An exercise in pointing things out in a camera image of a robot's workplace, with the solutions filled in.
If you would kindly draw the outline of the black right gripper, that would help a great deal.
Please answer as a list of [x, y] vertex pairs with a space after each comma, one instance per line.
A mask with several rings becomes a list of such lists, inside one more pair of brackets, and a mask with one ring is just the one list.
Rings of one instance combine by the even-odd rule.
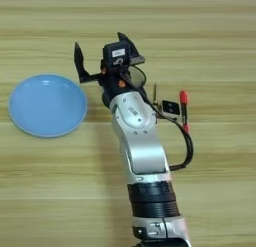
[[130, 48], [130, 62], [116, 67], [107, 67], [107, 62], [101, 60], [101, 73], [89, 74], [84, 68], [84, 56], [78, 43], [74, 46], [74, 63], [78, 73], [79, 82], [87, 83], [99, 80], [103, 89], [102, 102], [109, 106], [111, 101], [118, 95], [127, 92], [138, 91], [146, 95], [144, 84], [146, 83], [145, 73], [135, 65], [143, 64], [145, 57], [142, 56], [134, 43], [121, 32], [117, 33], [120, 41], [128, 43]]

